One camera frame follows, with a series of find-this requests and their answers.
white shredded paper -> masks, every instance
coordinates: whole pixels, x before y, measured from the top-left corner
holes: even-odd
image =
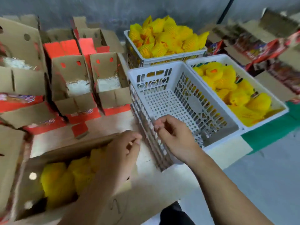
[[[90,93],[91,85],[88,80],[78,80],[67,83],[68,96],[78,96],[86,93]]]
[[[106,79],[97,79],[97,83],[98,83],[99,92],[122,88],[118,76],[114,76]]]
[[[5,67],[19,68],[29,70],[32,66],[25,63],[24,60],[17,59],[15,57],[4,57],[3,58]]]

forearm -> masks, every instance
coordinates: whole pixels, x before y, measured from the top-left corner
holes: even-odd
[[[98,219],[109,198],[119,187],[117,174],[98,172],[70,210],[63,216],[59,225],[98,224]]]
[[[197,177],[215,224],[272,224],[204,151],[187,164]]]

hand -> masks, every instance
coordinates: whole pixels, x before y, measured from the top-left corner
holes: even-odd
[[[130,176],[140,152],[142,136],[138,132],[126,130],[118,135],[106,149],[106,168],[117,177],[121,185]]]
[[[202,151],[186,124],[171,115],[157,119],[154,122],[154,130],[170,151],[186,164]]]

white plastic basket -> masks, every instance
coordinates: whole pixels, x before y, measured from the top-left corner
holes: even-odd
[[[178,60],[185,61],[191,58],[199,58],[199,57],[203,57],[207,51],[207,48],[204,47],[201,50],[197,50],[193,52],[173,54],[173,55],[162,56],[162,57],[143,58],[140,52],[137,50],[137,47],[133,44],[131,39],[128,37],[128,33],[129,30],[124,31],[125,44],[127,50],[127,62],[130,69],[162,64],[171,61],[178,61]]]
[[[223,102],[223,100],[221,100],[218,97],[216,92],[214,92],[208,86],[208,84],[204,80],[202,80],[202,78],[200,76],[198,76],[198,74],[193,70],[193,67],[195,67],[195,66],[207,64],[212,61],[217,61],[217,62],[220,62],[222,64],[227,64],[227,65],[232,65],[232,67],[236,71],[236,75],[242,77],[243,79],[247,79],[249,81],[249,83],[255,88],[255,91],[257,91],[258,93],[262,93],[262,92],[267,93],[271,97],[271,99],[272,99],[271,108],[272,109],[283,109],[281,112],[276,113],[273,116],[271,116],[263,121],[260,121],[251,127],[247,127],[244,124],[242,124],[242,122],[238,120],[238,118],[235,116],[235,114],[232,111],[230,111],[231,115],[235,116],[235,120],[238,120],[238,123],[243,126],[243,129],[244,129],[243,133],[251,131],[253,129],[256,129],[256,128],[264,125],[265,123],[268,123],[268,122],[286,114],[287,112],[289,112],[289,108],[282,101],[280,101],[278,98],[276,98],[275,95],[273,95],[268,89],[266,89],[256,79],[254,79],[250,74],[248,74],[246,70],[244,70],[242,67],[240,67],[228,55],[220,54],[220,55],[213,55],[213,56],[209,56],[209,57],[197,58],[197,59],[193,59],[193,60],[187,60],[186,64],[189,66],[190,70],[192,70],[193,73],[197,76],[197,78],[201,80],[201,83],[205,85],[205,87],[210,91],[210,93],[212,93],[214,95],[215,99],[218,101],[218,103],[221,106],[227,107],[227,105]]]
[[[230,109],[222,107],[182,61],[128,71],[132,108],[163,171],[181,163],[153,130],[153,121],[170,114],[185,122],[205,151],[241,134]]]

floor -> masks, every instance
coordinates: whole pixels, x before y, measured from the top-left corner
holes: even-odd
[[[300,130],[224,170],[227,176],[275,225],[300,221]],[[195,224],[214,225],[200,188],[179,204]],[[160,215],[142,225],[158,225]]]

